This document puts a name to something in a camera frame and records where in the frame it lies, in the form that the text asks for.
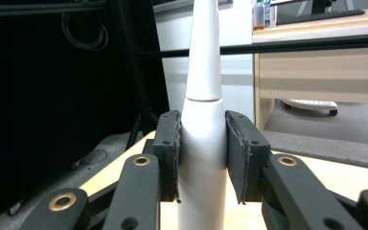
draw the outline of wooden table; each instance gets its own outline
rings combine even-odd
[[[90,196],[117,181],[125,160],[133,154],[141,153],[146,139],[154,138],[154,133],[151,132],[80,188]],[[357,200],[360,191],[368,189],[368,169],[308,157],[298,157],[310,167],[328,189],[336,193]],[[266,229],[261,214],[261,203],[238,205],[229,177],[226,193],[225,229]],[[161,203],[161,229],[176,229],[176,205],[175,202]]]
[[[252,44],[305,43],[318,39],[348,43],[368,36],[364,15],[288,24],[253,32]],[[255,124],[259,130],[274,106],[274,99],[368,103],[368,47],[255,54]]]

